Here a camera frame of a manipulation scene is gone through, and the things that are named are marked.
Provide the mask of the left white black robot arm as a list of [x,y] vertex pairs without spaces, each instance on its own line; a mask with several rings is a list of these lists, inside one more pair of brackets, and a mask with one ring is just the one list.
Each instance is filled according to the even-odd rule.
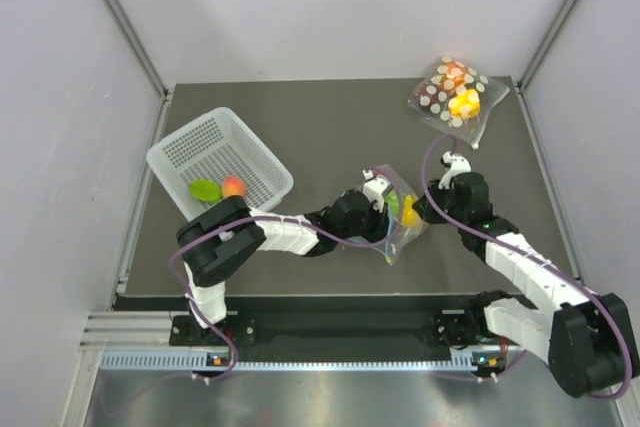
[[359,190],[332,205],[297,216],[249,207],[240,196],[223,199],[183,225],[176,234],[186,273],[192,331],[205,343],[226,334],[225,283],[256,252],[319,257],[338,244],[378,247],[400,231],[400,217]]

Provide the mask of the green fake pear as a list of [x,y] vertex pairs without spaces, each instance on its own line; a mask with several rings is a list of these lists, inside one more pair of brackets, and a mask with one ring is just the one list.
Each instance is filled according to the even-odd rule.
[[401,198],[398,196],[395,190],[391,190],[385,196],[385,202],[388,205],[390,211],[396,219],[401,217]]

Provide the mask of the clear blue zip top bag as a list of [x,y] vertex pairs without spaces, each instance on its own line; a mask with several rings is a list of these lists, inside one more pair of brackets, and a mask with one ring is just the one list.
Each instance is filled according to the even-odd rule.
[[[392,190],[396,191],[398,196],[401,198],[401,202],[403,201],[403,197],[407,194],[414,195],[418,200],[418,196],[415,190],[389,164],[377,165],[377,166],[374,166],[371,168],[365,168],[365,169],[374,169],[379,173],[383,174],[385,177],[387,177],[392,184]],[[364,179],[358,184],[356,191],[358,191],[361,194],[361,196],[368,201],[368,199],[362,193],[363,182],[364,182]],[[361,244],[361,245],[368,245],[370,248],[373,248],[378,252],[380,252],[385,258],[385,261],[389,265],[394,265],[403,248],[407,244],[412,242],[415,238],[417,238],[426,229],[427,223],[422,221],[422,225],[420,227],[407,229],[401,225],[400,218],[399,218],[397,221],[396,230],[393,232],[392,238],[390,238],[384,244],[382,243],[371,244],[362,238],[362,231],[363,231],[365,216],[368,208],[365,210],[363,219],[361,221],[357,221],[356,226],[351,229],[351,232],[347,236],[347,240],[350,242]]]

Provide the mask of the orange peach fake fruit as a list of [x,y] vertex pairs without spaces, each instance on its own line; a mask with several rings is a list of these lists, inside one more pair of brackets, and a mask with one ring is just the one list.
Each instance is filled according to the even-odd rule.
[[227,176],[221,184],[221,192],[224,198],[232,196],[244,197],[247,192],[247,186],[241,178]]

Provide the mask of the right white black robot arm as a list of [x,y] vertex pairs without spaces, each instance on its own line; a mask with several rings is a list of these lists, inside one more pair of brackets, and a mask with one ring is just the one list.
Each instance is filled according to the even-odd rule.
[[506,293],[476,299],[469,335],[487,343],[504,336],[542,360],[569,396],[597,396],[639,375],[639,352],[625,302],[598,295],[562,273],[508,220],[494,214],[489,188],[477,172],[445,175],[424,186],[414,208],[427,222],[456,226],[464,247],[506,277],[533,303]]

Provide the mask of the yellow fake lemon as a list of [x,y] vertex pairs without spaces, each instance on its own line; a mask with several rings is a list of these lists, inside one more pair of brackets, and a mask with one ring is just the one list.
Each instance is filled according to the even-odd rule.
[[420,215],[413,208],[413,204],[416,201],[417,198],[411,194],[407,194],[403,197],[400,222],[404,228],[418,228],[422,225],[422,219]]

